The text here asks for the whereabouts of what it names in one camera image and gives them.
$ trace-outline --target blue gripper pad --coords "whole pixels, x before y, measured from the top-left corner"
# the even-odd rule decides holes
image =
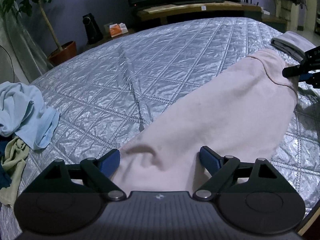
[[[111,152],[110,155],[100,161],[98,164],[99,171],[101,171],[107,178],[110,178],[111,175],[118,169],[120,165],[120,152],[116,150]]]
[[[201,165],[207,169],[211,176],[213,176],[214,173],[221,169],[220,160],[203,147],[200,148],[199,159]]]

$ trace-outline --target logo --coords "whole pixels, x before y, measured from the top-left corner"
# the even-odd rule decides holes
[[[159,199],[159,200],[161,200],[161,199],[163,199],[163,198],[164,198],[164,195],[162,195],[162,194],[158,194],[158,195],[156,195],[156,198],[157,198],[157,199]]]

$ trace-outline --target tv stand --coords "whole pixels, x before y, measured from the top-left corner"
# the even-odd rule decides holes
[[[219,16],[247,17],[261,21],[262,9],[257,5],[230,1],[182,5],[169,4],[140,10],[136,13],[136,16],[140,22],[160,20],[159,25]]]
[[[190,2],[174,2],[173,5],[187,5],[187,4],[195,4],[195,3],[222,3],[224,0],[197,0],[197,1],[190,1]]]

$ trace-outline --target pink towel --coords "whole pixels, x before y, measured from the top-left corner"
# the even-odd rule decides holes
[[[297,103],[298,79],[263,49],[224,70],[164,111],[123,145],[112,181],[124,192],[197,190],[207,179],[198,152],[207,145],[242,162],[269,159]]]

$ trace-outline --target silver bedspread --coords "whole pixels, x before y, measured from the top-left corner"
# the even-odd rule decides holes
[[[30,152],[19,193],[54,159],[79,163],[118,148],[178,98],[236,61],[270,46],[280,32],[247,18],[166,25],[118,38],[54,68],[33,82],[61,112],[52,143]],[[286,62],[295,61],[282,52]],[[320,93],[300,84],[299,102],[272,164],[305,200],[319,194]],[[20,229],[10,208],[0,214],[2,239]]]

